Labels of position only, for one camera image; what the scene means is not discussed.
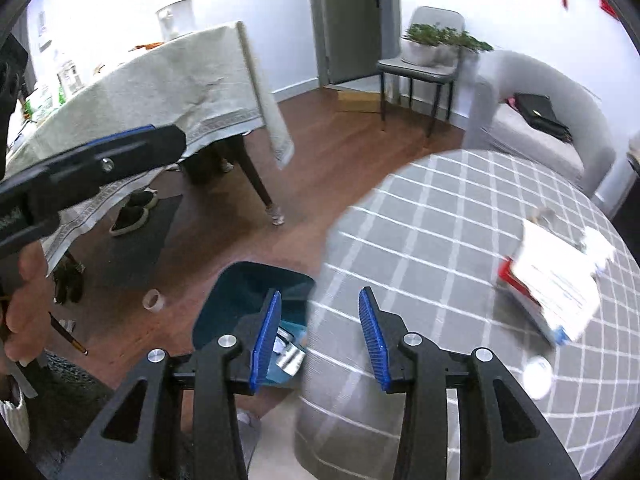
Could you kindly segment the person's left hand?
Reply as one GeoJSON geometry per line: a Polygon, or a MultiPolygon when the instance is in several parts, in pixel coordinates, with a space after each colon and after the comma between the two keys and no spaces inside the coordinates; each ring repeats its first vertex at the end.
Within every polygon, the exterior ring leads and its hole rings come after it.
{"type": "Polygon", "coordinates": [[[43,352],[51,328],[53,283],[47,278],[48,264],[40,242],[21,250],[17,270],[22,284],[14,290],[6,310],[10,333],[4,352],[9,360],[27,365],[43,352]]]}

